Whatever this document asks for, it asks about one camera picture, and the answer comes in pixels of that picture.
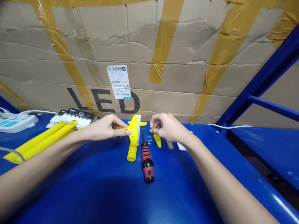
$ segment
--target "white cable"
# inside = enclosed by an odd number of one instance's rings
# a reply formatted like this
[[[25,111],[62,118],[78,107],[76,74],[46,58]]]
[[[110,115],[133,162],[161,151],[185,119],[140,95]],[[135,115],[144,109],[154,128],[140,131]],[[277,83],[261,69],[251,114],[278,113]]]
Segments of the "white cable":
[[[12,152],[12,153],[16,154],[16,155],[20,158],[20,160],[21,160],[22,162],[25,162],[25,159],[24,159],[24,157],[22,156],[22,154],[19,153],[19,152],[17,152],[17,151],[15,151],[15,150],[13,150],[13,149],[8,149],[8,148],[0,147],[0,150],[2,150],[2,151],[7,151],[7,152]]]
[[[248,126],[248,125],[233,126],[233,127],[223,127],[223,126],[216,125],[216,124],[208,124],[208,125],[213,125],[213,126],[223,128],[223,129],[244,128],[244,127],[250,127],[251,128],[251,126]]]
[[[31,112],[44,112],[44,113],[49,113],[49,114],[58,114],[58,113],[56,113],[56,112],[45,111],[45,110],[31,110]]]
[[[0,109],[1,109],[1,110],[3,110],[3,112],[5,112],[5,111],[6,111],[6,109],[4,109],[4,108],[2,108],[2,107],[0,107]]]

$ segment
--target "blue metal shelf frame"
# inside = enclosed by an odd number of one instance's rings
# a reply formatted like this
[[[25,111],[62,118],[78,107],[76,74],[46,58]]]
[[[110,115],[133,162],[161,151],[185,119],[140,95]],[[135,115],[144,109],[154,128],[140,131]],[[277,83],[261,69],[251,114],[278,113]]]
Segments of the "blue metal shelf frame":
[[[299,25],[230,105],[216,123],[231,126],[253,103],[299,122],[299,112],[259,97],[275,83],[299,58]]]

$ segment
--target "yellow plastic tube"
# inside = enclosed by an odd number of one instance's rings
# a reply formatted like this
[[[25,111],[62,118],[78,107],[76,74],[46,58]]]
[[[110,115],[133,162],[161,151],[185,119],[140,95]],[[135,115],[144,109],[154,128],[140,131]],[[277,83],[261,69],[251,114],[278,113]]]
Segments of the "yellow plastic tube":
[[[65,133],[60,139],[65,138],[66,136],[68,136],[70,133],[74,132],[77,130],[77,127],[70,129],[67,133]]]
[[[21,145],[15,151],[17,151],[17,152],[19,152],[23,155],[26,151],[30,150],[37,143],[39,143],[42,140],[46,139],[47,137],[49,137],[50,135],[52,135],[53,133],[55,133],[56,131],[61,129],[66,124],[67,124],[66,122],[60,121],[58,124],[56,124],[53,127],[49,128],[48,130],[46,130],[42,134],[39,134],[38,136],[34,137],[33,139],[31,139],[31,140],[27,141],[26,143],[24,143],[23,145]],[[14,153],[9,153],[6,156],[4,156],[3,158],[10,161],[10,162],[12,162],[15,159],[19,160],[19,157],[16,156]]]
[[[60,130],[58,130],[57,132],[47,137],[46,139],[37,143],[35,146],[31,148],[31,150],[28,150],[23,154],[24,159],[28,160],[33,156],[37,155],[38,153],[40,153],[41,151],[43,151],[44,149],[53,145],[55,142],[59,141],[62,138],[62,136],[64,136],[71,129],[73,129],[76,125],[77,125],[77,121],[72,121],[69,124],[65,125],[63,128],[61,128]],[[17,157],[11,162],[20,164],[21,160]]]
[[[131,162],[135,161],[136,160],[136,154],[137,154],[137,146],[133,146],[130,143],[127,160],[131,161]]]

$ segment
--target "barcode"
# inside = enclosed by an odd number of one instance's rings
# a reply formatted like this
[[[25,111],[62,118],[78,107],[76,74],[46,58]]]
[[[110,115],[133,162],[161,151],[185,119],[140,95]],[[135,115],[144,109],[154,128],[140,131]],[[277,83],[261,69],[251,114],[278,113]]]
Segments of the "barcode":
[[[129,93],[116,93],[116,96],[129,96]]]

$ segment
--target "screwdriver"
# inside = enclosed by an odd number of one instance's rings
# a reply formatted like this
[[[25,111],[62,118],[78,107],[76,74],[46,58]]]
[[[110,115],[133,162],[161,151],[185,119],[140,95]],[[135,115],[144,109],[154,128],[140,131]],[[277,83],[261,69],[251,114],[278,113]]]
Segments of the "screwdriver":
[[[150,184],[154,182],[154,163],[152,161],[152,158],[150,157],[150,151],[149,151],[149,144],[144,140],[144,134],[143,129],[141,129],[142,132],[142,138],[143,142],[141,144],[142,148],[142,169],[144,172],[144,177],[146,183]]]

